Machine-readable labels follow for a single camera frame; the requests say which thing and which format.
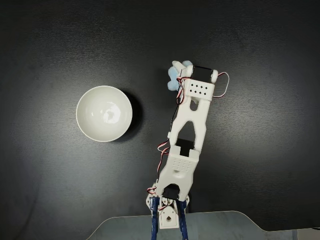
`blue object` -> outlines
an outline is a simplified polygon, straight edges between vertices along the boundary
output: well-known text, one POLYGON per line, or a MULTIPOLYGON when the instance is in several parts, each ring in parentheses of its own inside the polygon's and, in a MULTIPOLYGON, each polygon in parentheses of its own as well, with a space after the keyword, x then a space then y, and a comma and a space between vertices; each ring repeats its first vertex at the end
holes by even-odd
POLYGON ((158 233, 158 205, 160 202, 159 197, 150 197, 150 210, 152 211, 152 227, 151 227, 151 240, 157 239, 158 233))
POLYGON ((187 222, 186 222, 186 214, 185 208, 187 207, 186 201, 178 201, 179 202, 179 210, 180 210, 180 231, 182 233, 182 240, 188 240, 188 232, 187 232, 187 222))
MULTIPOLYGON (((192 62, 190 61, 183 61, 182 64, 187 67, 189 65, 192 65, 192 62)), ((168 82, 168 89, 170 91, 178 91, 178 88, 179 88, 179 83, 177 81, 177 77, 178 75, 180 74, 177 69, 175 69, 174 66, 170 67, 169 70, 168 70, 168 74, 169 74, 169 77, 171 79, 171 81, 168 82)))

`blue bracket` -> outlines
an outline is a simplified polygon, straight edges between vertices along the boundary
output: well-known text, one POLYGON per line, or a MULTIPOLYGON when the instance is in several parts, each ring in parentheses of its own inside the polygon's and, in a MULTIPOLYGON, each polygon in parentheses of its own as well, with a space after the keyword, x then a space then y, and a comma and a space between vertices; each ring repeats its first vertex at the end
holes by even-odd
POLYGON ((186 222, 186 214, 185 208, 187 207, 186 201, 177 201, 179 202, 179 210, 180 210, 180 231, 182 233, 182 240, 189 240, 188 232, 187 232, 187 222, 186 222))
POLYGON ((152 227, 151 227, 151 240, 157 239, 158 233, 158 205, 160 202, 159 197, 150 197, 150 210, 152 211, 152 227))

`white wire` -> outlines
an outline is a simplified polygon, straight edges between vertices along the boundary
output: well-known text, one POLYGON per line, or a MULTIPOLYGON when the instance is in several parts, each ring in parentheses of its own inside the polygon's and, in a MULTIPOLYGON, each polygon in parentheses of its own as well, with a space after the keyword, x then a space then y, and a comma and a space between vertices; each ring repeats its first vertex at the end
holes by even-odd
POLYGON ((223 96, 226 94, 226 92, 227 92, 230 77, 229 77, 229 74, 228 74, 228 73, 226 73, 225 71, 220 72, 220 73, 218 74, 218 77, 219 77, 219 76, 221 76, 221 75, 223 75, 223 74, 226 74, 226 75, 228 76, 228 83, 226 84, 226 87, 225 87, 224 93, 223 93, 222 95, 220 95, 220 96, 212 96, 212 97, 214 97, 214 98, 221 98, 221 97, 223 97, 223 96))

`black tabletop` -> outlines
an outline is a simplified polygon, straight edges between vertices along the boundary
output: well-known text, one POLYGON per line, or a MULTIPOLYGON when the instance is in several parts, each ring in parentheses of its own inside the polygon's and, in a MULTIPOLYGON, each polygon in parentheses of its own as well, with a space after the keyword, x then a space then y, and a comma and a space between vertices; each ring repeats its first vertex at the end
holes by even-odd
POLYGON ((208 113, 190 211, 239 211, 267 231, 320 226, 317 15, 312 2, 276 0, 2 2, 0 238, 86 239, 107 218, 150 214, 173 60, 230 75, 208 113), (133 105, 129 131, 109 143, 76 122, 100 85, 133 105))

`ceramic bowl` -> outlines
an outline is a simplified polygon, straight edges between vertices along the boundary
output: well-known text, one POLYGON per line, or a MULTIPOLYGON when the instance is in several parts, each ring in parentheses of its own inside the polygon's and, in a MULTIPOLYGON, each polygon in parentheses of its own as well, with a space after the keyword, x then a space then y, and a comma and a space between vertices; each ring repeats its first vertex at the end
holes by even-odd
POLYGON ((80 98, 75 115, 79 128, 88 138, 110 142, 128 130, 133 112, 122 91, 112 86, 97 86, 80 98))

